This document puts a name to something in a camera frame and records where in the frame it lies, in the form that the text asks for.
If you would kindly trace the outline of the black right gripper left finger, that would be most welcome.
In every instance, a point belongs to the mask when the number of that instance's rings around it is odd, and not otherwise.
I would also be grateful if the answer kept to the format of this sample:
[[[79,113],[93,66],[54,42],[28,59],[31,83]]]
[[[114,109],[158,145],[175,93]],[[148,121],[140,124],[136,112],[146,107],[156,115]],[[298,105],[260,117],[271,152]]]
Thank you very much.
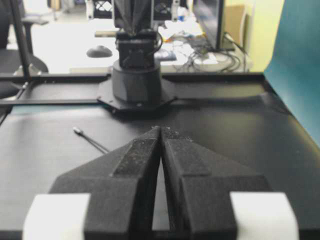
[[[151,231],[160,162],[160,127],[58,176],[51,194],[89,193],[87,240],[129,240]]]

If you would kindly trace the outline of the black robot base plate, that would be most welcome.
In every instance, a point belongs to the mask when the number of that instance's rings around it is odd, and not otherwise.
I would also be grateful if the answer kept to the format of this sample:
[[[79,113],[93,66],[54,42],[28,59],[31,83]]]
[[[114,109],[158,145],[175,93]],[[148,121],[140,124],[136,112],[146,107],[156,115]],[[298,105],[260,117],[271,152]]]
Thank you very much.
[[[177,99],[174,84],[162,77],[111,77],[99,84],[97,92],[97,101],[116,113],[154,112]]]

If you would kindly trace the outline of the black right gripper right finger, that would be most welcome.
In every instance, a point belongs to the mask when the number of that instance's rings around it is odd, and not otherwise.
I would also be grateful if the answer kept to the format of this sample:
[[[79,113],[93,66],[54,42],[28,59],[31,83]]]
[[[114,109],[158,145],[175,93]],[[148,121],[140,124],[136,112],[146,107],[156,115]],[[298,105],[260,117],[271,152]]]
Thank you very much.
[[[236,239],[230,192],[270,192],[266,177],[169,127],[160,134],[171,229],[190,240]]]

